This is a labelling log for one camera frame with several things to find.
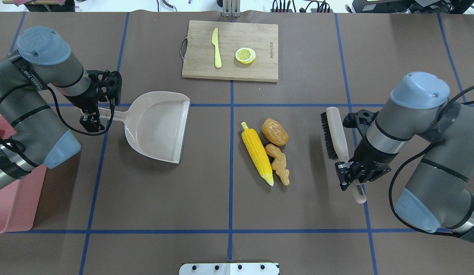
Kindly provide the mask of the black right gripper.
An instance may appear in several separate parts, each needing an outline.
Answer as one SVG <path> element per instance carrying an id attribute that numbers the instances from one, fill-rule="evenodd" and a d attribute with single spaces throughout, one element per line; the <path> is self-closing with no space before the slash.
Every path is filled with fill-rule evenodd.
<path id="1" fill-rule="evenodd" d="M 355 180 L 375 181 L 391 170 L 389 164 L 398 154 L 398 139 L 378 125 L 378 114 L 362 109 L 349 113 L 342 122 L 347 128 L 358 129 L 361 141 L 352 158 L 335 163 L 341 191 L 347 190 Z"/>

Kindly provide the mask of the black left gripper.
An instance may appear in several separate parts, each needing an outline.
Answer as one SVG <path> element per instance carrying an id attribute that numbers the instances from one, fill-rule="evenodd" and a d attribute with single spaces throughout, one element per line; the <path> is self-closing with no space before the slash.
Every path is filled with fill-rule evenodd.
<path id="1" fill-rule="evenodd" d="M 116 70 L 88 70 L 88 79 L 88 89 L 83 94 L 72 96 L 71 103 L 82 110 L 79 123 L 87 133 L 105 133 L 112 124 L 115 107 L 120 104 L 122 77 Z M 100 121 L 99 102 L 109 103 L 107 127 Z"/>

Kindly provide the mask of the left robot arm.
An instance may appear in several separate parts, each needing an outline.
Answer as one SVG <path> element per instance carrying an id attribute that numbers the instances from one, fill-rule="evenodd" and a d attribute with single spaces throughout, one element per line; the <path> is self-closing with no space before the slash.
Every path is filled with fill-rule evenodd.
<path id="1" fill-rule="evenodd" d="M 0 190 L 41 164 L 52 169 L 80 151 L 76 129 L 40 95 L 54 86 L 80 109 L 81 134 L 106 133 L 120 104 L 118 71 L 85 70 L 71 47 L 52 28 L 34 26 L 18 37 L 16 49 L 0 60 L 0 115 L 15 130 L 0 137 Z"/>

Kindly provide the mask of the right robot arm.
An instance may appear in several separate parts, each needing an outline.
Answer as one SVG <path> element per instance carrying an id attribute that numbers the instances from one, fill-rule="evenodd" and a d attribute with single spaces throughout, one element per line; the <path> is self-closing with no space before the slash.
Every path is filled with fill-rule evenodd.
<path id="1" fill-rule="evenodd" d="M 403 77 L 378 112 L 349 113 L 342 123 L 335 107 L 321 115 L 330 159 L 336 159 L 341 190 L 373 182 L 414 137 L 429 145 L 406 160 L 388 189 L 392 213 L 407 227 L 429 235 L 474 243 L 473 101 L 459 101 L 474 86 L 450 98 L 449 86 L 430 73 Z"/>

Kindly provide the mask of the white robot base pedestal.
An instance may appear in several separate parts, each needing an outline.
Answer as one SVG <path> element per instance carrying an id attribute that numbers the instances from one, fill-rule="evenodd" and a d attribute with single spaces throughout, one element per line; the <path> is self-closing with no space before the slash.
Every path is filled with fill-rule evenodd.
<path id="1" fill-rule="evenodd" d="M 187 263 L 179 275 L 279 275 L 278 263 Z"/>

